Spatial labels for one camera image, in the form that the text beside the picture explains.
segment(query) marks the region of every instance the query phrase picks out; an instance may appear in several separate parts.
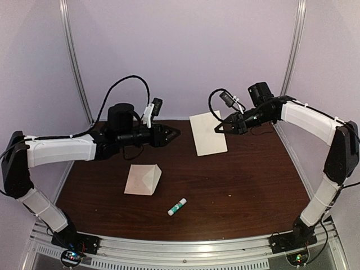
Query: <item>wooden table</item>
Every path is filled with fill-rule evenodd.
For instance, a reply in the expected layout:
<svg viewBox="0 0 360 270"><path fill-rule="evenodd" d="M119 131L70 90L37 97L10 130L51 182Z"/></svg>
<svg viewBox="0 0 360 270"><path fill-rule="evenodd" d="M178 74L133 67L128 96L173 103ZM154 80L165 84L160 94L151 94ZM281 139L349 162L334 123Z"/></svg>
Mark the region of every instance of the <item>wooden table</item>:
<svg viewBox="0 0 360 270"><path fill-rule="evenodd" d="M77 161L57 202L82 232L142 240L213 240L291 229L307 205L305 188L270 125L228 135L228 152L196 156L189 121L163 121L182 131L167 147L145 146L133 161ZM129 150L129 155L137 149ZM157 164L152 196L123 194L131 164ZM170 217L181 198L188 203Z"/></svg>

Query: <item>white paper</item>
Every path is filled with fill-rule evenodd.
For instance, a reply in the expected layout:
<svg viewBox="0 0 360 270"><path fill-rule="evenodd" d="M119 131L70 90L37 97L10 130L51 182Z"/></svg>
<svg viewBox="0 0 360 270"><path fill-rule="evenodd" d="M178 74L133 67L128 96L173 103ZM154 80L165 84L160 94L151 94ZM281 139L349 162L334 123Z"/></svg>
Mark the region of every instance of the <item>white paper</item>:
<svg viewBox="0 0 360 270"><path fill-rule="evenodd" d="M131 165L124 193L150 196L154 194L160 176L157 165Z"/></svg>
<svg viewBox="0 0 360 270"><path fill-rule="evenodd" d="M215 113L221 118L220 111ZM191 116L190 124L198 156L227 152L225 135L214 130L220 122L210 112Z"/></svg>

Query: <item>white envelope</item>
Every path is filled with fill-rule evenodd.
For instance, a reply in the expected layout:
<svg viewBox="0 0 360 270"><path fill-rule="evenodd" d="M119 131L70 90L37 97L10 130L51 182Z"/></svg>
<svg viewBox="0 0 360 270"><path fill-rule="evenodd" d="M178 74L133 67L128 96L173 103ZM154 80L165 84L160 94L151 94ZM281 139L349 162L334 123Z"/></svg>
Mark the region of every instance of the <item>white envelope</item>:
<svg viewBox="0 0 360 270"><path fill-rule="evenodd" d="M221 118L220 111L215 114ZM215 133L220 122L210 112L189 117L198 156L227 152L225 135Z"/></svg>
<svg viewBox="0 0 360 270"><path fill-rule="evenodd" d="M125 194L152 195L159 183L160 168L155 165L131 165Z"/></svg>

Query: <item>glue stick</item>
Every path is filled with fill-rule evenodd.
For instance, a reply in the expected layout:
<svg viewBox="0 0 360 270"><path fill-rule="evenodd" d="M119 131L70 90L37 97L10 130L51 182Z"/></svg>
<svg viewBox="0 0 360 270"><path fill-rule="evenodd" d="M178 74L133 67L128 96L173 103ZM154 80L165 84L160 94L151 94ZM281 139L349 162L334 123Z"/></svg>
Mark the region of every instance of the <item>glue stick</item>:
<svg viewBox="0 0 360 270"><path fill-rule="evenodd" d="M175 204L175 206L172 207L172 208L168 211L168 214L169 214L169 215L173 215L173 214L176 213L177 210L179 210L185 203L186 203L186 199L185 199L185 198L182 198L182 199L180 200L180 202L178 202L177 204Z"/></svg>

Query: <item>robotic arm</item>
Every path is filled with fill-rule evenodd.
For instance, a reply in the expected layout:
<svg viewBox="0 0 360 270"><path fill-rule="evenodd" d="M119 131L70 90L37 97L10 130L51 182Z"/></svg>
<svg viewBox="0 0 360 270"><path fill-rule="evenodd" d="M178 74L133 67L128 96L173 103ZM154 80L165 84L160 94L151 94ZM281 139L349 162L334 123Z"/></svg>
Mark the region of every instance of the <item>robotic arm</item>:
<svg viewBox="0 0 360 270"><path fill-rule="evenodd" d="M252 85L248 91L255 108L229 115L215 128L215 132L244 134L263 123L282 120L303 128L330 146L322 182L314 198L296 218L293 231L269 239L273 253L302 248L305 243L314 244L317 242L313 236L315 226L335 203L343 184L359 162L357 125L353 121L345 123L332 118L292 97L274 97L266 83ZM220 97L228 107L233 107L237 102L227 91L222 92Z"/></svg>
<svg viewBox="0 0 360 270"><path fill-rule="evenodd" d="M60 161L105 160L127 146L166 146L180 135L180 131L152 122L159 114L161 105L162 100L155 98L146 107L144 124L141 124L141 118L134 112L133 105L116 104L109 108L107 122L100 131L93 130L77 138L39 139L24 136L22 131L14 132L7 148L10 151L2 161L6 195L23 203L49 226L54 234L53 244L79 252L83 252L85 246L87 253L96 254L98 237L77 233L70 218L35 187L30 179L29 168ZM135 126L134 117L138 120Z"/></svg>

